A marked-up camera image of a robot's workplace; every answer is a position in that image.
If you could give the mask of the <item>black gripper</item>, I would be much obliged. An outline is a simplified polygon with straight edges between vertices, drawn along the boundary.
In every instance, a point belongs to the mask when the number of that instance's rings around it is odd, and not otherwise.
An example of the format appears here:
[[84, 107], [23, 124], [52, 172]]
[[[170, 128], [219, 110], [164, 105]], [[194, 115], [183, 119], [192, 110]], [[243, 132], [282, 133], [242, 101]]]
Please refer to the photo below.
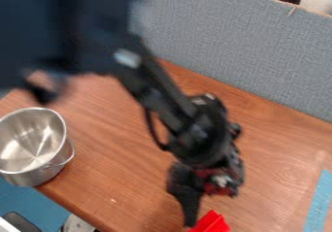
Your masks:
[[186, 227], [196, 225], [203, 193], [235, 197], [244, 180], [246, 167], [235, 145], [212, 168], [192, 169], [180, 162], [171, 165], [166, 190], [180, 204]]

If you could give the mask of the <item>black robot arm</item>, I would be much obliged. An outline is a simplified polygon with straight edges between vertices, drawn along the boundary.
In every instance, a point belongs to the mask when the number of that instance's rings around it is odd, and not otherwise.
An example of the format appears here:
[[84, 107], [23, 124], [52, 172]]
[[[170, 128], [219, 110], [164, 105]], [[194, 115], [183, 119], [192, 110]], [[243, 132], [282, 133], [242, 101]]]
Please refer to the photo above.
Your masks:
[[235, 197], [246, 179], [235, 141], [242, 127], [210, 93], [186, 95], [131, 29], [138, 0], [0, 0], [0, 89], [20, 88], [39, 103], [66, 92], [68, 79], [115, 77], [168, 132], [159, 145], [176, 161], [166, 190], [186, 227], [198, 223], [207, 195]]

